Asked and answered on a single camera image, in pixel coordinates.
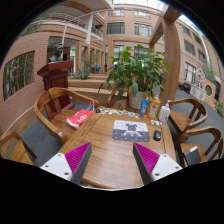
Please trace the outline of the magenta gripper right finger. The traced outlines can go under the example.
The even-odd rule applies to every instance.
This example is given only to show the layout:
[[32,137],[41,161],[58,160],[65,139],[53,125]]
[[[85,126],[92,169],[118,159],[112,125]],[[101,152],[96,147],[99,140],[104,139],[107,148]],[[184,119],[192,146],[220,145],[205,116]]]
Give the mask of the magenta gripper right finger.
[[133,144],[133,154],[145,185],[182,169],[168,154],[159,155],[138,143]]

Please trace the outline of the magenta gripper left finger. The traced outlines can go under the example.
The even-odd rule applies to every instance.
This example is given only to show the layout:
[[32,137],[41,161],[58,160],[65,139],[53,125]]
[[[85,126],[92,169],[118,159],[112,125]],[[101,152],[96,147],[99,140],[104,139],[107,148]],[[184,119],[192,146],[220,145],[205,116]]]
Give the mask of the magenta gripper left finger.
[[80,185],[91,153],[92,144],[86,143],[66,154],[57,153],[41,169]]

